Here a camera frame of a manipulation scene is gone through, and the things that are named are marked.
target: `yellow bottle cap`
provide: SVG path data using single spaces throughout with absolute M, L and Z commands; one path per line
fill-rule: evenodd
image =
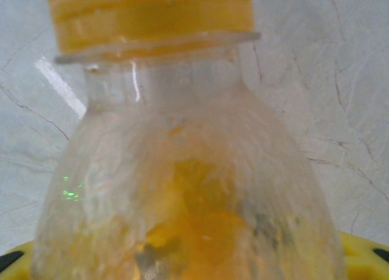
M 62 53 L 201 33 L 251 32 L 252 0 L 49 0 Z

